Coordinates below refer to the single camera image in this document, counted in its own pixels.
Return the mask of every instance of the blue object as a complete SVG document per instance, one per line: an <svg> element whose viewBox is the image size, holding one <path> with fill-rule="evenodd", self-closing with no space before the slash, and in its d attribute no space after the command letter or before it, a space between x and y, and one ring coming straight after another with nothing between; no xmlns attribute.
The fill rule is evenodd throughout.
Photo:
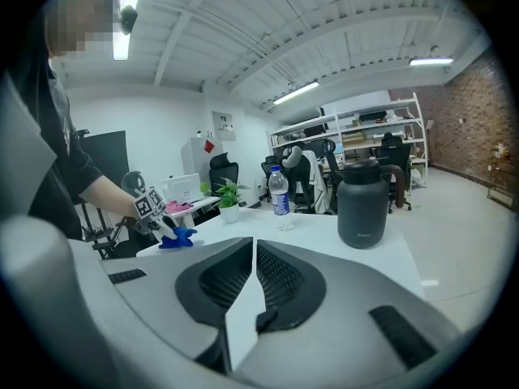
<svg viewBox="0 0 519 389"><path fill-rule="evenodd" d="M159 245L161 250L169 250L173 248L183 248L185 246L193 246L193 242L189 237L193 233L197 233L195 229L183 228L182 226L174 226L173 232L177 235L177 239L171 239L170 237L162 237L162 243Z"/></svg>

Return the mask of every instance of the white ceiling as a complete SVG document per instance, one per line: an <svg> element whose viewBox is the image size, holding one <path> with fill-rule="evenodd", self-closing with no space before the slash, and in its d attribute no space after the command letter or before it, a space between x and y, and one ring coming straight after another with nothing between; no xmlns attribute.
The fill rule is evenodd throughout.
<svg viewBox="0 0 519 389"><path fill-rule="evenodd" d="M337 83L351 88L367 75L391 81L398 71L402 84L407 74L419 85L424 74L408 60L432 55L433 45L434 56L455 59L450 73L435 70L443 83L488 46L457 0L139 0L137 11L129 60L113 61L111 46L62 58L66 87L116 80L200 91L210 80L269 110L273 99L314 79L319 103L344 97L344 85L326 95ZM423 84L431 83L425 75ZM271 112L294 109L290 102Z"/></svg>

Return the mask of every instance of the white flower pot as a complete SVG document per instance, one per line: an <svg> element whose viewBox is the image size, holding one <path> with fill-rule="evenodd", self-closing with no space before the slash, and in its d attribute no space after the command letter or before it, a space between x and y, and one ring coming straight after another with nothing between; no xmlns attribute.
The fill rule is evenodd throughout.
<svg viewBox="0 0 519 389"><path fill-rule="evenodd" d="M240 207L237 203L231 207L220 207L220 214L227 224L233 224L240 217Z"/></svg>

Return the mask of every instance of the pink cloth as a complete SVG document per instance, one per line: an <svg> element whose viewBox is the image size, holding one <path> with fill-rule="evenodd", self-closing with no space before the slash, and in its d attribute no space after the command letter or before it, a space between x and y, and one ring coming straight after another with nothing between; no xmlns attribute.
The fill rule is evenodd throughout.
<svg viewBox="0 0 519 389"><path fill-rule="evenodd" d="M168 213L178 213L181 211L186 211L192 207L193 205L191 203L177 203L177 201L174 200L173 202L169 202L165 205L165 211Z"/></svg>

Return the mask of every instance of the red paper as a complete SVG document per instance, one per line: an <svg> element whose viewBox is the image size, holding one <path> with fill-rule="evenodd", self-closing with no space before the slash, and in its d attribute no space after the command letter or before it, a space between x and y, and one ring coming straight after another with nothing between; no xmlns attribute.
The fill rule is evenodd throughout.
<svg viewBox="0 0 519 389"><path fill-rule="evenodd" d="M214 144L211 143L208 139L205 140L205 144L204 144L204 150L211 154L211 151L213 150L214 148Z"/></svg>

